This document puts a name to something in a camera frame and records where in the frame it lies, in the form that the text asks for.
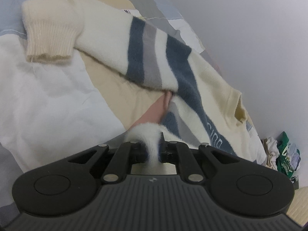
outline round button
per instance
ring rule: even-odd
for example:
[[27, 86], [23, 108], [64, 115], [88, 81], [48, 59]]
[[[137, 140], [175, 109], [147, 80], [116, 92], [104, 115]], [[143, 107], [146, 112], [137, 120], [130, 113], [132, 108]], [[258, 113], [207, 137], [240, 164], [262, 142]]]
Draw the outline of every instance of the round button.
[[106, 174], [103, 179], [107, 182], [115, 182], [119, 179], [119, 177], [115, 174]]
[[203, 176], [199, 174], [191, 174], [188, 176], [188, 179], [193, 182], [200, 182], [203, 180]]
[[39, 178], [34, 183], [37, 192], [43, 195], [57, 195], [70, 187], [70, 180], [60, 175], [48, 175]]
[[269, 179], [258, 175], [243, 176], [237, 180], [236, 185], [244, 194], [252, 196], [265, 195], [273, 188]]

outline metal screw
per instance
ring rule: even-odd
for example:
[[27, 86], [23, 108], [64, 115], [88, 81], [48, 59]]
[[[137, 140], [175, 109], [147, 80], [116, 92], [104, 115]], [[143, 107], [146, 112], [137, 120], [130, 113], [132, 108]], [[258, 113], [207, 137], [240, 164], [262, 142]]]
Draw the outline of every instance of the metal screw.
[[107, 182], [115, 182], [119, 179], [119, 177], [115, 174], [106, 174], [103, 179]]
[[203, 180], [203, 176], [200, 174], [191, 174], [188, 179], [193, 182], [200, 182]]

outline ridged plastic surface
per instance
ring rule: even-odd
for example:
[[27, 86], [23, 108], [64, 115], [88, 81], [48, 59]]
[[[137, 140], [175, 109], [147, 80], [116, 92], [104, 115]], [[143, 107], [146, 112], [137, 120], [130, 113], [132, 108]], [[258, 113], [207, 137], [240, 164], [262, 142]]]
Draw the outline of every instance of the ridged plastic surface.
[[80, 211], [57, 218], [22, 213], [7, 231], [296, 231], [284, 214], [264, 219], [233, 215], [207, 192], [174, 176], [133, 176], [101, 188]]

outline wall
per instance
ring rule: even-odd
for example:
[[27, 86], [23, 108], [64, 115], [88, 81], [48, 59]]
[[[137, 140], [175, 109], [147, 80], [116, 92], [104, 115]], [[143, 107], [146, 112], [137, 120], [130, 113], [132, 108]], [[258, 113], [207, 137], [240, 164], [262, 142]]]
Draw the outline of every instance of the wall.
[[171, 0], [226, 81], [243, 92], [261, 138], [286, 131], [308, 186], [308, 0]]

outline sweater cuff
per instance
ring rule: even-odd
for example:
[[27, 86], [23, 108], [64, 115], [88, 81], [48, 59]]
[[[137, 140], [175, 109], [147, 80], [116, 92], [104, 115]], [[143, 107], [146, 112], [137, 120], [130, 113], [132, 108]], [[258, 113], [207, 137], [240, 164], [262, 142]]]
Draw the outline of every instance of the sweater cuff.
[[35, 21], [27, 26], [27, 61], [55, 62], [71, 58], [77, 28], [49, 21]]

